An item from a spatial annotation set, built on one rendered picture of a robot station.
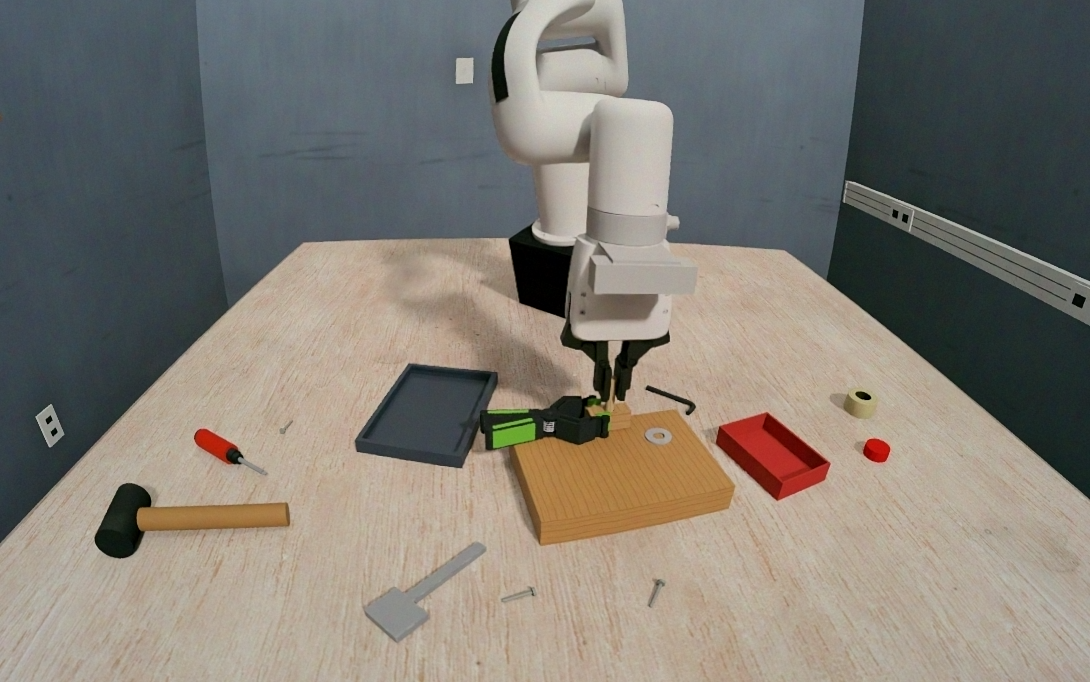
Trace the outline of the black spring clamp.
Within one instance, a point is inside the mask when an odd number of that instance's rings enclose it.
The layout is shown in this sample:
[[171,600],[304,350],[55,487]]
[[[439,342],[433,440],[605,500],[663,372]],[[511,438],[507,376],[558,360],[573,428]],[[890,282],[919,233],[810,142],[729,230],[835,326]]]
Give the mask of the black spring clamp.
[[610,411],[584,417],[585,406],[601,402],[597,395],[562,395],[545,409],[481,410],[480,431],[485,433],[485,449],[491,451],[544,437],[574,444],[588,443],[595,437],[607,438]]

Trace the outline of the black-headed mallet with wooden handle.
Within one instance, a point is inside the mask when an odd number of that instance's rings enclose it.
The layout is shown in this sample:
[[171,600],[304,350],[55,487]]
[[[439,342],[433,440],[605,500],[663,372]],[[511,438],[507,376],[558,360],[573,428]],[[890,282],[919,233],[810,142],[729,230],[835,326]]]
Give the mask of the black-headed mallet with wooden handle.
[[235,506],[150,507],[150,495],[140,485],[120,485],[94,541],[107,556],[123,559],[133,553],[141,531],[237,529],[290,526],[284,503]]

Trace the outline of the grey washer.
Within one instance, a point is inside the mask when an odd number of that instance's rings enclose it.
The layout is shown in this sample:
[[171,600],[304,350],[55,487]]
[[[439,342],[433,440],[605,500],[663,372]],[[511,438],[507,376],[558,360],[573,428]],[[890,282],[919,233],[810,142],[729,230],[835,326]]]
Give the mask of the grey washer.
[[[653,437],[654,434],[662,434],[664,438],[662,439],[654,438]],[[645,438],[650,443],[653,444],[668,444],[673,440],[673,435],[671,433],[662,428],[652,428],[645,433]]]

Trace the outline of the black hex key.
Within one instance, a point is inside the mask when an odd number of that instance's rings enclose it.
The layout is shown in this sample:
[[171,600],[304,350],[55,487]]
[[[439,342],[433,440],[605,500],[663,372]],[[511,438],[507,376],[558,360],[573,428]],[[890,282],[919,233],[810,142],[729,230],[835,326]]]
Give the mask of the black hex key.
[[689,415],[690,415],[690,414],[691,414],[691,413],[692,413],[692,412],[693,412],[693,411],[695,410],[695,407],[697,407],[697,406],[695,406],[695,404],[694,404],[694,403],[693,403],[692,401],[690,401],[690,400],[687,400],[687,399],[685,399],[685,398],[682,398],[682,397],[679,397],[679,395],[674,395],[674,394],[671,394],[671,393],[668,393],[668,392],[665,392],[665,391],[663,391],[663,390],[661,390],[661,389],[657,389],[657,388],[655,388],[655,387],[652,387],[652,386],[649,386],[649,385],[647,385],[647,386],[646,386],[646,390],[647,390],[647,391],[651,391],[651,392],[653,392],[653,393],[656,393],[656,394],[659,394],[659,395],[664,395],[664,397],[667,397],[667,398],[670,398],[670,399],[673,399],[673,400],[675,400],[675,401],[678,401],[678,402],[680,402],[680,403],[683,403],[683,404],[686,404],[686,405],[688,405],[688,406],[691,406],[691,407],[689,407],[689,409],[688,409],[688,410],[687,410],[687,411],[685,412],[685,413],[686,413],[686,415],[688,415],[688,416],[689,416]]

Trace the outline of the light brown wooden bench board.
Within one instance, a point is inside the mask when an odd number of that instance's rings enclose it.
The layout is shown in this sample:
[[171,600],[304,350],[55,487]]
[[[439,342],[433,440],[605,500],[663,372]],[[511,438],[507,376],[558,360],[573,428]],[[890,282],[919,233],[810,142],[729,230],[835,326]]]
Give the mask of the light brown wooden bench board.
[[[668,444],[645,438],[652,428]],[[509,446],[540,546],[642,529],[729,509],[735,484],[676,409],[584,444],[556,437]]]

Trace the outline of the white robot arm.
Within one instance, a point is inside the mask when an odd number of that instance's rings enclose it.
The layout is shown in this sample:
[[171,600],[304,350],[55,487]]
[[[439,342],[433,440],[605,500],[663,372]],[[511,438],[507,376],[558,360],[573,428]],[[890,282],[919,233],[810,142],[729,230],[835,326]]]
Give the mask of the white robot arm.
[[[585,232],[615,245],[659,244],[679,228],[666,212],[673,112],[619,98],[628,86],[622,0],[511,7],[491,56],[488,89],[502,151],[532,166],[540,217],[533,236],[553,246],[576,245]],[[538,41],[585,36],[595,42],[536,49]],[[690,259],[662,244],[601,242],[606,256],[589,260],[594,294],[695,294]]]

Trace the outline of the light wooden dowel pin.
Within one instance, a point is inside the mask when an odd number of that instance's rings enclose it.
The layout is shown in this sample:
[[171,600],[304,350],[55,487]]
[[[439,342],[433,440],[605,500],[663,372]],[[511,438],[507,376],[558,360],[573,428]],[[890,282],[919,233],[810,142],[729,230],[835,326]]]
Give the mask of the light wooden dowel pin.
[[616,383],[617,383],[617,378],[615,376],[611,376],[610,400],[608,402],[605,402],[605,411],[606,412],[609,412],[609,411],[613,412],[614,411],[615,394],[616,394]]

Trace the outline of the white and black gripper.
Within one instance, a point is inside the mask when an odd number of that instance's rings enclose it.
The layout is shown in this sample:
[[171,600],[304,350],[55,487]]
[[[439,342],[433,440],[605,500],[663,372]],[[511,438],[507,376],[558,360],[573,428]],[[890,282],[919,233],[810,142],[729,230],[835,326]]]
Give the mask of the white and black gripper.
[[[594,294],[588,285],[589,255],[606,255],[598,242],[585,233],[576,238],[566,293],[566,322],[560,340],[564,348],[581,350],[594,362],[593,388],[600,391],[602,402],[610,400],[611,391],[608,341],[622,341],[620,353],[614,361],[613,376],[617,378],[615,395],[617,400],[625,401],[638,360],[651,348],[670,342],[668,328],[673,294]],[[651,246],[610,245],[643,248],[661,244],[670,251],[666,239]]]

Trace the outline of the red round disc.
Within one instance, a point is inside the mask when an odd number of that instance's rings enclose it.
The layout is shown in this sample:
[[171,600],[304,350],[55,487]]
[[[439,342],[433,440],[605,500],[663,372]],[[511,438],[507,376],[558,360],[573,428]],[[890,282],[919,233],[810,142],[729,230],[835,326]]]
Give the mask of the red round disc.
[[863,449],[865,458],[877,463],[885,462],[889,456],[889,453],[891,446],[876,438],[868,439]]

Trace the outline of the small light wooden block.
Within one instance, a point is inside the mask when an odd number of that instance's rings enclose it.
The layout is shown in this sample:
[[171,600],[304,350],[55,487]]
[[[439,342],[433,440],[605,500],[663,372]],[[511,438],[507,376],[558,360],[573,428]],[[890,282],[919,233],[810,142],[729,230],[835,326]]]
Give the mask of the small light wooden block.
[[[606,412],[605,406],[588,407],[588,416],[596,416],[596,413],[602,412]],[[630,427],[631,409],[626,404],[626,402],[614,404],[614,411],[610,413],[611,417],[609,431]]]

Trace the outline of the red open tray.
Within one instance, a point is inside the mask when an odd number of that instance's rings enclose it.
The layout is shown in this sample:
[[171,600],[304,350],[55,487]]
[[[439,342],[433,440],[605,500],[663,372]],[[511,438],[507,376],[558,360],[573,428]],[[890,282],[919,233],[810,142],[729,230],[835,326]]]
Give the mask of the red open tray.
[[716,444],[776,501],[824,482],[831,465],[768,412],[720,425]]

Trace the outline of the beige cylinder with hole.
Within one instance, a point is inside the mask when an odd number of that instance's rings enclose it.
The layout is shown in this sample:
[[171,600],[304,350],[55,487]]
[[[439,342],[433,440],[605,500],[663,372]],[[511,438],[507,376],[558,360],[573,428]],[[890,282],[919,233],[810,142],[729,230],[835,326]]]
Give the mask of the beige cylinder with hole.
[[870,419],[874,416],[877,404],[879,397],[873,392],[864,388],[853,387],[848,390],[844,409],[856,418]]

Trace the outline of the red-handled screwdriver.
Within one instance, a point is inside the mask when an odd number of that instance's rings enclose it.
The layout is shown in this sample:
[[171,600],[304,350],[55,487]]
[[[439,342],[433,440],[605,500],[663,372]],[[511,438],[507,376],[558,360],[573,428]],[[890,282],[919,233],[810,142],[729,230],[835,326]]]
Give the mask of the red-handled screwdriver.
[[215,433],[209,431],[208,429],[197,430],[194,434],[194,440],[195,443],[199,446],[199,448],[204,449],[213,456],[217,456],[227,464],[242,463],[246,465],[249,468],[253,468],[254,471],[261,473],[262,475],[267,474],[267,472],[264,471],[263,468],[259,468],[254,464],[250,463],[249,461],[246,461],[244,456],[241,454],[241,452],[238,450],[237,444],[232,444],[231,442],[225,440],[225,438],[216,435]]

